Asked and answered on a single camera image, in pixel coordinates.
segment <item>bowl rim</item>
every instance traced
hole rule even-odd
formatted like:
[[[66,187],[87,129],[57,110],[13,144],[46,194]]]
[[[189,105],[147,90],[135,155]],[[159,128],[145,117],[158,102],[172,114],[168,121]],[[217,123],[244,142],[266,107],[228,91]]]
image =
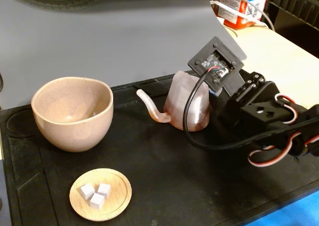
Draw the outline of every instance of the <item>bowl rim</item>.
[[[35,108],[35,105],[34,105],[34,102],[35,102],[35,99],[37,97],[37,95],[44,89],[46,88],[48,85],[54,83],[55,81],[58,81],[58,80],[62,80],[62,79],[81,79],[81,80],[88,80],[88,81],[95,81],[95,82],[98,82],[104,86],[106,86],[106,88],[109,90],[109,93],[110,93],[110,102],[109,102],[109,105],[102,111],[100,112],[99,114],[97,115],[94,115],[90,118],[87,118],[87,119],[84,119],[84,120],[79,120],[79,121],[75,121],[75,122],[68,122],[68,123],[62,123],[62,122],[55,122],[55,121],[52,121],[52,120],[49,120],[47,119],[46,117],[43,117],[38,111],[37,109]],[[82,122],[87,122],[87,121],[90,121],[90,120],[93,120],[95,118],[97,118],[98,116],[100,116],[101,114],[104,114],[105,112],[107,112],[113,105],[113,92],[111,90],[111,88],[106,84],[104,83],[103,81],[100,81],[100,80],[96,80],[96,79],[91,79],[91,78],[86,78],[86,77],[76,77],[76,76],[66,76],[66,77],[61,77],[61,78],[57,78],[57,79],[54,79],[54,80],[51,80],[49,82],[47,82],[46,84],[44,84],[43,86],[41,86],[37,91],[36,93],[34,94],[34,96],[32,97],[32,100],[31,100],[31,107],[32,107],[32,110],[33,112],[41,117],[43,120],[49,122],[49,123],[52,123],[52,124],[56,124],[56,125],[75,125],[75,124],[79,124],[79,123],[82,123]]]

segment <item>black cable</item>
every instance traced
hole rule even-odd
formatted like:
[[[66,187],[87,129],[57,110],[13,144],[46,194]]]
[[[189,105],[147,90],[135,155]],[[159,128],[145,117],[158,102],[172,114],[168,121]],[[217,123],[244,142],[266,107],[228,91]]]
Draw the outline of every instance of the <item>black cable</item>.
[[[0,92],[2,91],[2,89],[3,89],[3,79],[0,73]]]
[[[189,98],[187,100],[187,103],[186,103],[185,109],[184,109],[184,114],[183,114],[183,130],[185,131],[186,137],[189,140],[189,142],[192,145],[194,145],[194,146],[197,146],[197,147],[200,147],[200,148],[204,148],[204,149],[207,149],[207,150],[229,150],[229,149],[235,149],[235,148],[242,147],[244,145],[248,145],[248,144],[250,144],[250,143],[252,143],[254,141],[258,141],[258,140],[261,140],[261,139],[265,139],[265,138],[271,137],[273,135],[278,135],[278,134],[282,134],[282,133],[285,133],[285,132],[288,132],[288,131],[298,130],[298,129],[302,128],[302,127],[305,127],[305,126],[308,126],[308,125],[311,125],[311,124],[314,124],[314,123],[319,123],[319,117],[315,117],[315,118],[312,118],[310,120],[306,120],[304,122],[301,122],[301,123],[298,123],[298,124],[295,124],[295,125],[287,126],[287,127],[281,128],[281,129],[275,129],[275,130],[266,131],[266,132],[263,132],[263,133],[248,137],[247,139],[240,140],[240,141],[237,141],[237,142],[234,142],[234,143],[225,144],[225,145],[206,145],[206,144],[197,142],[197,141],[192,139],[192,137],[191,137],[191,135],[190,135],[190,133],[188,131],[187,115],[188,115],[189,106],[190,106],[190,104],[191,104],[196,92],[198,91],[198,89],[200,88],[202,83],[204,82],[204,80],[205,80],[206,76],[208,75],[208,73],[209,73],[209,70],[205,71],[200,76],[198,82],[195,84],[195,87],[193,88],[193,90],[192,90],[192,92],[191,92],[191,94],[190,94],[190,96],[189,96]]]

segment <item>black 3d printed part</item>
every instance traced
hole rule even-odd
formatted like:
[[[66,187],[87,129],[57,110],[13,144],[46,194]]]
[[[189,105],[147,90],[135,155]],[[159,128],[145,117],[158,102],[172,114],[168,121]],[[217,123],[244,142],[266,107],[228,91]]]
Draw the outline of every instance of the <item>black 3d printed part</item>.
[[[244,66],[219,38],[214,37],[199,53],[196,54],[188,65],[198,75],[202,75],[208,68],[217,67],[207,75],[205,82],[209,88],[218,92],[225,86]]]

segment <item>light wood surface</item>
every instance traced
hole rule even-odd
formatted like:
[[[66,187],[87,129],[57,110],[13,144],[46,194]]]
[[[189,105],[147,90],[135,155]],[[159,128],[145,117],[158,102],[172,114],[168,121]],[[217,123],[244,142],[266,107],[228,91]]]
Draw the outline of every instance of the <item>light wood surface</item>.
[[[80,187],[91,183],[97,192],[100,183],[111,185],[111,193],[105,199],[101,210],[90,207],[90,200],[80,194]],[[110,220],[127,207],[132,196],[132,188],[129,180],[120,172],[111,169],[95,169],[81,175],[72,185],[70,190],[71,206],[81,217],[91,221]]]
[[[227,30],[247,55],[244,70],[261,73],[306,108],[319,103],[318,58],[261,26],[235,31],[238,37]]]

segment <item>gray backdrop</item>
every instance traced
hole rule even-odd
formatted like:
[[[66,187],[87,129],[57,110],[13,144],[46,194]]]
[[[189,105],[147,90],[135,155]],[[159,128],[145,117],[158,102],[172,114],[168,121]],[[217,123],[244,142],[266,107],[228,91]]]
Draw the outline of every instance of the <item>gray backdrop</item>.
[[[28,104],[40,86],[64,76],[116,86],[189,70],[214,36],[245,58],[208,0],[105,0],[65,12],[0,0],[0,104]]]

